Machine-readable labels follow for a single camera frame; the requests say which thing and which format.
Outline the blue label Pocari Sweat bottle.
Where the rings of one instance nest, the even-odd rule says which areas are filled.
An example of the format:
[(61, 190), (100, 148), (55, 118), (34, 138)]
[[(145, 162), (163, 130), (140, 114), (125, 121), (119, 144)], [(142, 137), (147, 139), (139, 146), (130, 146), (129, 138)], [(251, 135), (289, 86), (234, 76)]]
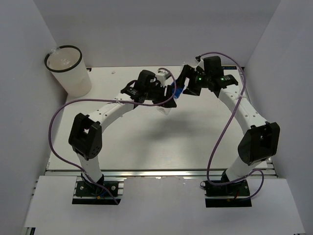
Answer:
[[(179, 98), (179, 96), (181, 95), (181, 93), (183, 92), (184, 90), (184, 87), (182, 89), (177, 89), (176, 88), (176, 93), (175, 93), (175, 99), (177, 101), (177, 99)], [(164, 115), (168, 115), (171, 111), (172, 108), (163, 108), (163, 107), (160, 107), (160, 106), (157, 106), (156, 108), (159, 112), (161, 112), (162, 114)]]

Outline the clear bottle with blue-white cap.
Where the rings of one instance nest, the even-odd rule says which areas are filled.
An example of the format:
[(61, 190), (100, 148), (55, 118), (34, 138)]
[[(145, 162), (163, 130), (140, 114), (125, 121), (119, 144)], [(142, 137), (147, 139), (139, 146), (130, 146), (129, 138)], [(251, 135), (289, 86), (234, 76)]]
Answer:
[(70, 47), (56, 48), (49, 56), (47, 64), (53, 70), (65, 70), (76, 63), (76, 50)]

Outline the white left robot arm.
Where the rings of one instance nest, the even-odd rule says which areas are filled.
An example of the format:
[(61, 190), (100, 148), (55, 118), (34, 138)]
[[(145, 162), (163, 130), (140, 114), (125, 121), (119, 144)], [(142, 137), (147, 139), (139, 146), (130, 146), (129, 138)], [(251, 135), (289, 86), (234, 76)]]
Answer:
[(124, 114), (139, 105), (144, 106), (146, 100), (154, 106), (175, 108), (174, 95), (178, 84), (173, 81), (165, 85), (165, 81), (172, 76), (166, 69), (160, 69), (158, 73), (142, 70), (138, 79), (122, 88), (113, 101), (87, 115), (76, 115), (68, 142), (79, 158), (83, 179), (87, 181), (86, 188), (92, 195), (103, 191), (103, 174), (98, 160), (103, 132)]

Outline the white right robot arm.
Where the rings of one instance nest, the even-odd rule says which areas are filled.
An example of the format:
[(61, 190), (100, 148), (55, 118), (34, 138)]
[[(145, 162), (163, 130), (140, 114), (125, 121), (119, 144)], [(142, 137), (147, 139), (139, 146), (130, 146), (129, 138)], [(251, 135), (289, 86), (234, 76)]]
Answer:
[(183, 94), (199, 96), (202, 89), (209, 89), (230, 110), (230, 119), (236, 119), (243, 138), (238, 145), (238, 157), (223, 173), (220, 185), (226, 195), (233, 195), (239, 188), (238, 182), (253, 169), (277, 152), (280, 127), (268, 122), (244, 96), (233, 75), (225, 75), (219, 56), (196, 58), (197, 65), (184, 65), (176, 81)]

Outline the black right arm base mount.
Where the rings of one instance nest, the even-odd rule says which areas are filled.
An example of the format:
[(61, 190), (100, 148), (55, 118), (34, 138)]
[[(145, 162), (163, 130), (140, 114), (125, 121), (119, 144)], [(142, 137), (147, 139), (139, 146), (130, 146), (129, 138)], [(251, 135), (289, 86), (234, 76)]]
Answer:
[(207, 208), (247, 208), (252, 207), (247, 180), (224, 186), (215, 186), (202, 181), (200, 187), (205, 190)]

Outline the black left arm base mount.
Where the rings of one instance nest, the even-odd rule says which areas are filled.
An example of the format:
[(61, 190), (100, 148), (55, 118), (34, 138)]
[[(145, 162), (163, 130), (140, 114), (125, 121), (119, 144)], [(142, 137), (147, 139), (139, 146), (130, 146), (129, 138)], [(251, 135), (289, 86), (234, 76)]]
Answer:
[(73, 205), (113, 205), (117, 206), (123, 195), (124, 182), (122, 181), (104, 181), (103, 186), (112, 194), (98, 186), (78, 180), (74, 188), (72, 204)]

